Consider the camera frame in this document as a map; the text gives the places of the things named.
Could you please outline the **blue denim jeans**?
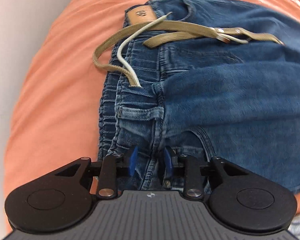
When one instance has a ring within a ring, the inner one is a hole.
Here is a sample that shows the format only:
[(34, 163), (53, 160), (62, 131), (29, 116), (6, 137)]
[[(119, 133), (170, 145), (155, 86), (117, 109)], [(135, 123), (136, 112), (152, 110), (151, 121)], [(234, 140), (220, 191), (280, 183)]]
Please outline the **blue denim jeans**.
[(156, 17), (214, 28), (269, 33), (271, 41), (224, 43), (214, 38), (143, 43), (122, 52), (140, 80), (108, 73), (100, 102), (98, 159), (138, 147), (134, 175), (122, 189), (156, 190), (163, 150), (209, 160), (221, 157), (300, 191), (300, 23), (234, 0), (150, 0)]

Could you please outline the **orange bed sheet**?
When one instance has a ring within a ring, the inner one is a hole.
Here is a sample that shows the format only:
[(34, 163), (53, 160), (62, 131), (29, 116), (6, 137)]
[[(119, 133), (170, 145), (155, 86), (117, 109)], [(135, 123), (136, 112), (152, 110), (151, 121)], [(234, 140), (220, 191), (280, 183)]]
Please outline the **orange bed sheet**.
[[(98, 159), (99, 110), (108, 73), (93, 52), (121, 28), (158, 17), (150, 0), (72, 0), (35, 55), (15, 106), (5, 153), (6, 194), (77, 158)], [(253, 3), (300, 23), (300, 0), (234, 0)], [(99, 58), (121, 66), (117, 45)], [(298, 211), (291, 232), (300, 238)]]

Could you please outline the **khaki webbing belt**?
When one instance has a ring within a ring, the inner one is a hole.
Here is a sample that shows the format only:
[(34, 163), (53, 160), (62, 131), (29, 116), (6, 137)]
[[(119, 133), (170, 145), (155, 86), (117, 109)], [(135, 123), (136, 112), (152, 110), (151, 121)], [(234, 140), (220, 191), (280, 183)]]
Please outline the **khaki webbing belt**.
[[(126, 76), (130, 86), (140, 87), (140, 81), (134, 72), (132, 66), (122, 57), (123, 48), (133, 39), (146, 31), (164, 31), (163, 34), (156, 35), (147, 39), (143, 45), (148, 48), (155, 48), (168, 42), (190, 40), (193, 38), (214, 38), (224, 43), (235, 42), (237, 44), (247, 44), (251, 40), (255, 41), (271, 41), (283, 45), (276, 36), (269, 33), (253, 33), (241, 27), (234, 28), (213, 28), (194, 23), (167, 21), (165, 17), (161, 17), (153, 22), (138, 23), (125, 27), (112, 35), (99, 45), (93, 52), (93, 63), (96, 68), (103, 69), (108, 72), (121, 72)], [(99, 57), (111, 46), (121, 41), (117, 49), (117, 60), (122, 66), (113, 64), (102, 64)]]

